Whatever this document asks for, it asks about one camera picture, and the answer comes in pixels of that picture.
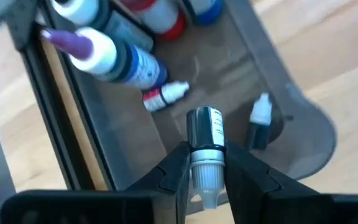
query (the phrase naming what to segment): purple cap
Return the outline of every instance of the purple cap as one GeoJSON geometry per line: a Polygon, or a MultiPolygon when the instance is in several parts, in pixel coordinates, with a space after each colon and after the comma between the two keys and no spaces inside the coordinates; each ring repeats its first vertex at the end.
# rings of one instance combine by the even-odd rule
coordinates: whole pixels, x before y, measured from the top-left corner
{"type": "Polygon", "coordinates": [[[86,60],[93,53],[92,40],[65,30],[43,30],[42,36],[61,51],[78,60],[86,60]]]}

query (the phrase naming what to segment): wooden surface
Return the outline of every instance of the wooden surface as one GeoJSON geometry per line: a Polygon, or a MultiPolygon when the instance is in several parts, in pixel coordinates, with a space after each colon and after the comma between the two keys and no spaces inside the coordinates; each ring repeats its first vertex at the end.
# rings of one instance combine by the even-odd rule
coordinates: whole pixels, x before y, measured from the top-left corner
{"type": "MultiPolygon", "coordinates": [[[[358,0],[253,3],[292,77],[337,128],[332,160],[301,182],[321,192],[358,193],[358,0]]],[[[69,92],[63,95],[70,111],[69,92]]],[[[70,119],[78,120],[78,114],[72,112],[70,119]]],[[[75,126],[81,133],[81,124],[75,126]]],[[[0,139],[17,190],[65,187],[21,59],[4,26],[0,27],[0,139]]],[[[89,155],[91,169],[95,162],[89,155]]],[[[95,174],[98,187],[105,188],[98,182],[100,174],[95,174]]],[[[224,205],[190,215],[186,221],[230,223],[232,218],[224,205]]]]}

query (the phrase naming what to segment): dark tray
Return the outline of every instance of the dark tray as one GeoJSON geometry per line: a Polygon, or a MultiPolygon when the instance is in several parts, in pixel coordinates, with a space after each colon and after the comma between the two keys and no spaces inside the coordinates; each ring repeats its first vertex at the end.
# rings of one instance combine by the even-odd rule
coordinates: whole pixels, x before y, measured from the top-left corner
{"type": "MultiPolygon", "coordinates": [[[[75,30],[46,3],[51,27],[75,30]]],[[[253,102],[263,91],[274,104],[272,142],[254,155],[294,179],[316,173],[331,158],[333,125],[288,76],[248,1],[226,1],[215,25],[189,27],[177,41],[158,43],[155,54],[167,64],[170,78],[188,80],[191,90],[151,115],[139,90],[95,80],[58,53],[111,190],[126,189],[186,139],[185,115],[197,106],[217,107],[224,115],[226,139],[244,144],[253,102]]],[[[225,202],[223,194],[219,203],[225,202]]],[[[188,213],[200,208],[191,203],[188,213]]]]}

